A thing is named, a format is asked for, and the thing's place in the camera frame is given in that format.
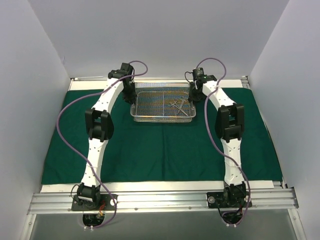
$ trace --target gray wall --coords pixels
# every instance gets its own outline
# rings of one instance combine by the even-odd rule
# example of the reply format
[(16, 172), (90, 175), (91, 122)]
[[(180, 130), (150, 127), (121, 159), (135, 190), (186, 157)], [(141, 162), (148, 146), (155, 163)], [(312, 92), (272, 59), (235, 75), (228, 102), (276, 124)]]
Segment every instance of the gray wall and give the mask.
[[(183, 78), (206, 57), (249, 75), (288, 0), (29, 0), (70, 77), (142, 60), (150, 77)], [(222, 74), (212, 62), (211, 73)]]
[(249, 79), (309, 240), (320, 236), (319, 9), (318, 0), (291, 0)]
[(0, 239), (18, 239), (70, 80), (26, 0), (0, 1)]

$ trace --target purple cable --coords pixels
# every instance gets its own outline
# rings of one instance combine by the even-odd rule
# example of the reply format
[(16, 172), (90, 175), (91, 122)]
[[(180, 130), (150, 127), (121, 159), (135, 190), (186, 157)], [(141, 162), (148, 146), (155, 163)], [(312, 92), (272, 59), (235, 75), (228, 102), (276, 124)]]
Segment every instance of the purple cable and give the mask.
[[(201, 63), (203, 63), (204, 61), (206, 61), (206, 60), (216, 60), (216, 61), (218, 61), (219, 63), (221, 63), (221, 65), (222, 65), (223, 68), (224, 68), (224, 74), (223, 74), (223, 76), (222, 76), (221, 78), (219, 78), (219, 80), (218, 80), (217, 83), (216, 83), (216, 86), (218, 87), (220, 81), (221, 81), (222, 79), (224, 79), (224, 77), (225, 77), (226, 74), (227, 74), (227, 68), (226, 68), (225, 64), (224, 64), (222, 61), (220, 61), (220, 60), (217, 59), (217, 58), (213, 58), (213, 57), (208, 57), (208, 58), (203, 59), (203, 60), (196, 66), (196, 68), (198, 68), (199, 65), (200, 65)], [(211, 96), (212, 94), (214, 94), (217, 90), (218, 90), (218, 88), (216, 88), (213, 92), (211, 92), (210, 94), (208, 94), (208, 96), (207, 96), (206, 99), (205, 99), (205, 102), (204, 102), (204, 121), (205, 121), (206, 130), (207, 130), (207, 132), (208, 132), (209, 138), (210, 138), (211, 143), (212, 143), (212, 145), (214, 146), (214, 148), (217, 150), (217, 152), (218, 152), (220, 155), (224, 156), (224, 157), (227, 158), (227, 159), (230, 159), (230, 160), (237, 166), (237, 168), (240, 170), (240, 172), (241, 172), (244, 180), (246, 181), (246, 183), (247, 183), (247, 185), (248, 185), (248, 201), (246, 202), (245, 210), (244, 210), (244, 212), (243, 212), (243, 215), (242, 215), (241, 219), (240, 219), (237, 223), (235, 223), (235, 225), (239, 225), (239, 224), (243, 221), (245, 215), (247, 214), (248, 208), (249, 208), (249, 203), (250, 203), (250, 198), (251, 198), (251, 188), (250, 188), (249, 180), (248, 180), (246, 174), (244, 173), (244, 171), (243, 171), (243, 170), (241, 169), (241, 167), (239, 166), (239, 164), (238, 164), (232, 157), (224, 154), (224, 153), (218, 148), (218, 146), (216, 145), (216, 143), (215, 143), (215, 141), (214, 141), (214, 139), (213, 139), (213, 137), (212, 137), (212, 135), (211, 135), (210, 128), (209, 128), (209, 123), (208, 123), (207, 106), (208, 106), (208, 101), (209, 101), (210, 96)], [(234, 213), (234, 212), (236, 212), (236, 211), (225, 211), (225, 212), (222, 214), (222, 217), (223, 217), (225, 214)]]
[(70, 102), (68, 105), (66, 105), (62, 110), (61, 112), (59, 113), (58, 115), (58, 118), (56, 120), (56, 130), (60, 136), (60, 138), (62, 139), (62, 141), (69, 147), (71, 148), (71, 150), (73, 150), (76, 154), (78, 154), (80, 157), (82, 157), (88, 164), (89, 166), (91, 167), (91, 170), (92, 170), (92, 173), (94, 175), (94, 177), (97, 179), (97, 181), (101, 184), (101, 186), (106, 190), (106, 192), (110, 195), (111, 199), (113, 200), (113, 203), (114, 203), (114, 213), (112, 215), (111, 218), (109, 218), (107, 221), (104, 221), (102, 224), (98, 225), (98, 226), (94, 226), (93, 228), (96, 229), (96, 228), (100, 228), (108, 223), (110, 223), (116, 216), (116, 213), (117, 213), (117, 202), (114, 198), (114, 196), (111, 194), (111, 192), (109, 191), (109, 189), (106, 187), (106, 185), (103, 184), (103, 182), (101, 181), (101, 179), (97, 176), (95, 170), (93, 169), (93, 166), (91, 164), (91, 162), (88, 160), (88, 158), (86, 158), (81, 152), (79, 152), (77, 149), (75, 149), (65, 138), (64, 136), (62, 135), (61, 131), (60, 131), (60, 127), (59, 127), (59, 123), (60, 123), (60, 118), (62, 116), (62, 114), (66, 111), (67, 108), (69, 108), (72, 104), (75, 104), (76, 102), (79, 102), (80, 100), (82, 99), (86, 99), (86, 98), (89, 98), (89, 97), (93, 97), (93, 96), (99, 96), (101, 94), (104, 94), (106, 93), (107, 91), (109, 91), (109, 89), (111, 89), (114, 85), (116, 85), (118, 82), (120, 82), (122, 79), (125, 79), (125, 78), (131, 78), (131, 77), (136, 77), (136, 76), (142, 76), (144, 74), (146, 74), (148, 72), (148, 66), (142, 62), (142, 61), (139, 61), (139, 60), (135, 60), (135, 61), (131, 61), (129, 62), (129, 64), (132, 64), (132, 63), (140, 63), (140, 64), (143, 64), (145, 66), (145, 72), (143, 73), (139, 73), (139, 74), (132, 74), (132, 75), (127, 75), (127, 76), (123, 76), (121, 78), (119, 78), (117, 81), (115, 81), (110, 87), (108, 87), (106, 90), (104, 91), (101, 91), (101, 92), (97, 92), (97, 93), (92, 93), (92, 94), (88, 94), (88, 95), (85, 95), (85, 96), (82, 96), (82, 97), (79, 97), (78, 99), (76, 100), (73, 100), (72, 102)]

